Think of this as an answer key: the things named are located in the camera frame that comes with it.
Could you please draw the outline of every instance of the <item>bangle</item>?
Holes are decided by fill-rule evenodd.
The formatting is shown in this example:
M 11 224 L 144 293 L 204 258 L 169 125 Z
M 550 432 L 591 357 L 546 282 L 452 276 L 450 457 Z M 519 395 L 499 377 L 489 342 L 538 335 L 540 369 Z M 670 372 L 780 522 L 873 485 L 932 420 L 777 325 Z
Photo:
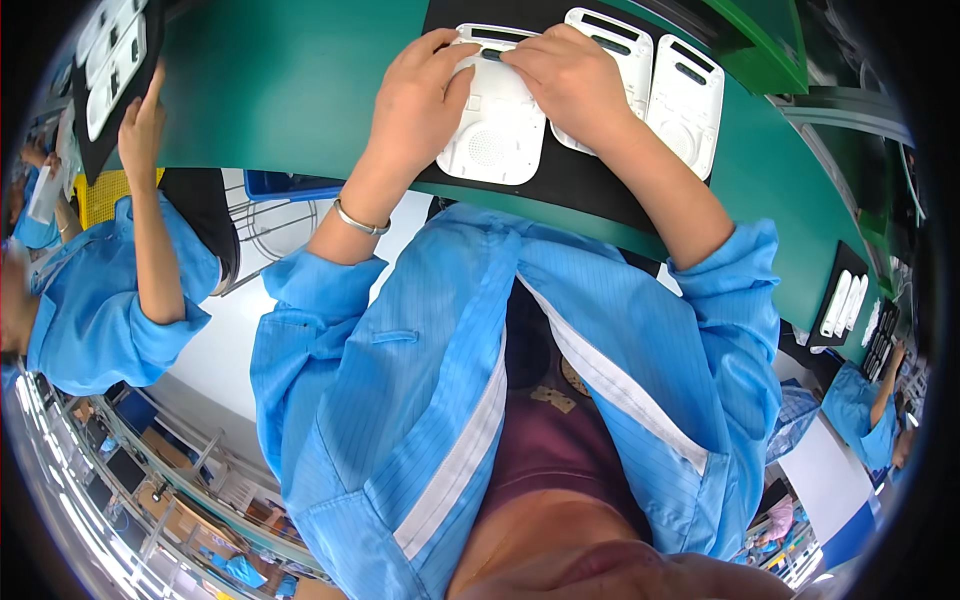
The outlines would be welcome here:
M 383 228 L 372 227 L 369 225 L 364 225 L 359 221 L 354 221 L 353 219 L 350 218 L 348 214 L 346 214 L 346 212 L 344 212 L 344 208 L 340 204 L 339 196 L 337 196 L 336 200 L 333 201 L 333 207 L 337 210 L 337 214 L 340 215 L 340 218 L 343 220 L 344 223 L 351 226 L 352 228 L 360 229 L 361 231 L 363 231 L 364 233 L 367 233 L 368 235 L 383 235 L 384 233 L 390 230 L 389 217 L 387 218 L 387 226 Z

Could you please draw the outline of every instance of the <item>white zipper trim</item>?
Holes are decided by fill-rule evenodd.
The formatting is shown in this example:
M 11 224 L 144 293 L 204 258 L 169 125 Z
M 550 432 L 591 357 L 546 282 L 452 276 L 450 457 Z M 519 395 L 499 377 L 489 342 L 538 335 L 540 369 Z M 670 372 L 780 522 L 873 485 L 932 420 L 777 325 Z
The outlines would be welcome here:
M 437 529 L 460 498 L 493 443 L 493 437 L 503 419 L 504 402 L 507 398 L 507 369 L 504 363 L 506 347 L 507 328 L 504 327 L 500 334 L 500 352 L 493 366 L 493 373 L 464 431 L 440 463 L 417 503 L 394 531 L 394 540 L 409 561 L 412 561 L 437 533 Z
M 600 350 L 595 348 L 550 305 L 543 295 L 535 290 L 520 273 L 516 277 L 533 295 L 546 313 L 553 331 L 554 340 L 561 354 L 574 371 L 596 390 L 605 400 L 625 412 L 646 427 L 650 433 L 667 443 L 686 458 L 702 477 L 707 468 L 707 451 L 681 431 L 646 390 L 632 377 L 616 366 Z

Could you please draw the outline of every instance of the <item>white plastic housing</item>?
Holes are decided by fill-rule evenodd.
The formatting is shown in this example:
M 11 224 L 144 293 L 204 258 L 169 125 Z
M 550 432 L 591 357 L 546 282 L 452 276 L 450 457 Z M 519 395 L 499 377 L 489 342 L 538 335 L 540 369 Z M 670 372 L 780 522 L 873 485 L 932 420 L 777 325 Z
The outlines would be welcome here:
M 147 19 L 140 14 L 117 41 L 115 51 L 90 88 L 90 96 L 86 100 L 86 133 L 90 141 L 100 136 L 120 96 L 146 56 Z
M 588 20 L 592 20 L 590 18 L 593 17 L 604 21 L 612 27 L 584 22 L 584 16 Z M 564 23 L 594 39 L 600 44 L 601 48 L 616 60 L 616 65 L 620 68 L 620 79 L 623 80 L 623 90 L 626 93 L 627 104 L 630 105 L 637 118 L 644 119 L 647 114 L 650 82 L 654 70 L 654 40 L 650 37 L 650 34 L 637 29 L 633 25 L 589 9 L 570 9 L 566 13 Z M 567 135 L 553 122 L 550 123 L 550 129 L 557 141 L 567 148 L 596 156 L 593 150 Z
M 837 319 L 836 325 L 833 326 L 833 335 L 837 337 L 843 336 L 844 329 L 847 328 L 847 321 L 850 319 L 853 306 L 856 304 L 856 299 L 859 296 L 860 277 L 854 277 L 851 279 L 850 290 L 847 292 L 847 299 L 843 303 L 843 309 L 840 310 L 840 318 Z
M 713 168 L 723 83 L 716 62 L 675 36 L 660 38 L 645 120 L 701 180 Z
M 110 53 L 120 44 L 127 30 L 147 4 L 146 0 L 110 0 L 108 5 L 93 15 L 94 24 L 99 25 L 103 15 L 107 15 L 107 24 L 100 27 L 97 36 L 86 56 L 86 88 L 93 89 L 93 82 L 110 60 Z
M 833 328 L 836 327 L 837 320 L 840 318 L 840 312 L 843 310 L 844 302 L 847 301 L 847 294 L 850 292 L 852 277 L 850 271 L 844 269 L 837 279 L 837 286 L 833 290 L 833 297 L 830 298 L 830 304 L 827 307 L 827 313 L 824 320 L 820 323 L 820 335 L 825 338 L 833 337 Z
M 532 178 L 540 166 L 546 117 L 514 69 L 497 59 L 484 58 L 483 54 L 496 54 L 516 46 L 516 41 L 492 37 L 497 34 L 536 34 L 471 23 L 461 25 L 457 32 L 452 44 L 476 42 L 483 49 L 458 62 L 454 69 L 456 73 L 475 65 L 476 74 L 460 126 L 437 156 L 437 165 L 456 178 L 520 185 Z
M 850 316 L 847 318 L 847 330 L 853 331 L 853 326 L 856 324 L 856 318 L 860 314 L 860 307 L 863 306 L 863 299 L 867 297 L 867 284 L 870 280 L 866 275 L 860 278 L 860 293 L 856 295 L 856 303 L 853 305 L 853 310 L 850 311 Z

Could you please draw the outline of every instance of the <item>black slot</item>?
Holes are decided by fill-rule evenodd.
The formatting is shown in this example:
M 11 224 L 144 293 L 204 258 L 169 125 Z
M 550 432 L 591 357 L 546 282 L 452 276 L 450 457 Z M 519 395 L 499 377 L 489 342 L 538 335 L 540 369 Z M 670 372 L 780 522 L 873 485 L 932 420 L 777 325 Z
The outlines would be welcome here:
M 508 34 L 506 32 L 495 32 L 489 29 L 477 29 L 473 28 L 471 32 L 473 37 L 483 37 L 485 39 L 499 39 L 502 41 L 512 41 L 512 42 L 521 42 L 529 36 L 523 36 L 521 34 Z
M 612 34 L 617 34 L 620 37 L 626 37 L 627 39 L 632 39 L 633 41 L 637 41 L 640 38 L 639 34 L 635 34 L 629 29 L 623 29 L 618 25 L 613 25 L 610 21 L 598 19 L 592 14 L 584 14 L 584 16 L 580 20 L 583 21 L 584 23 L 587 23 L 588 25 L 592 25 L 593 27 L 599 27 L 604 31 L 608 31 Z
M 622 54 L 625 57 L 630 56 L 630 48 L 624 46 L 623 44 L 618 44 L 615 41 L 610 41 L 605 37 L 600 37 L 600 36 L 590 36 L 590 39 L 600 44 L 601 48 L 606 48 L 611 52 Z
M 706 60 L 701 59 L 696 55 L 696 53 L 691 52 L 689 48 L 683 46 L 677 42 L 670 44 L 670 48 L 676 50 L 680 54 L 684 55 L 688 60 L 691 60 L 694 64 L 707 71 L 708 73 L 713 72 L 713 65 L 707 62 Z
M 494 50 L 493 48 L 484 48 L 480 51 L 480 56 L 487 60 L 496 60 L 497 62 L 501 62 L 500 51 Z
M 703 75 L 701 75 L 700 73 L 697 73 L 696 71 L 686 66 L 682 62 L 677 62 L 676 66 L 678 71 L 680 71 L 681 73 L 683 73 L 684 75 L 686 75 L 687 77 L 695 81 L 696 83 L 700 85 L 707 84 L 707 80 L 704 79 Z

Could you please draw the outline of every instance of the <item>yellow plastic crate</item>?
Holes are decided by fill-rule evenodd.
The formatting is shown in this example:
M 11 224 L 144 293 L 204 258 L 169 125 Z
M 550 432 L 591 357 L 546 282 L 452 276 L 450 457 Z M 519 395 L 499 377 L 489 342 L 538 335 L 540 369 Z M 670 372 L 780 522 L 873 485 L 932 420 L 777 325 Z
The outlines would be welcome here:
M 164 169 L 156 170 L 156 183 L 160 183 Z M 86 176 L 80 173 L 73 181 L 77 190 L 77 202 L 80 205 L 80 225 L 84 229 L 113 218 L 113 205 L 124 196 L 130 196 L 130 184 L 123 171 L 105 171 L 90 187 Z

